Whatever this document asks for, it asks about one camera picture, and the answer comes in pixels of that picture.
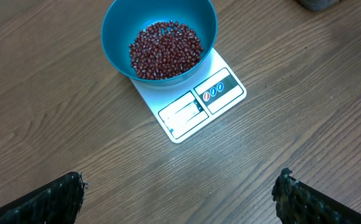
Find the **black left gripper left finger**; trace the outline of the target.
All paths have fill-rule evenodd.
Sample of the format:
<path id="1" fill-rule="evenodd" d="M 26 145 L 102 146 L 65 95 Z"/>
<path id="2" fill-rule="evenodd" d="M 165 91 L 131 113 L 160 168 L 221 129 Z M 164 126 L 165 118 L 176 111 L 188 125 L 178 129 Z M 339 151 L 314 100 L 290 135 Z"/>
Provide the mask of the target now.
<path id="1" fill-rule="evenodd" d="M 0 207 L 0 224 L 74 224 L 85 189 L 82 174 L 69 172 Z"/>

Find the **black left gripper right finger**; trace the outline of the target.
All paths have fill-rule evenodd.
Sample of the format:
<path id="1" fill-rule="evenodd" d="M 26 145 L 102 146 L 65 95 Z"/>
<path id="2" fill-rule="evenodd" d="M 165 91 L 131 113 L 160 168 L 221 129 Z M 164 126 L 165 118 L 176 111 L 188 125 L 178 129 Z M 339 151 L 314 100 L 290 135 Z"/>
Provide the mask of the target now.
<path id="1" fill-rule="evenodd" d="M 291 176 L 284 168 L 271 195 L 282 224 L 361 224 L 361 213 Z"/>

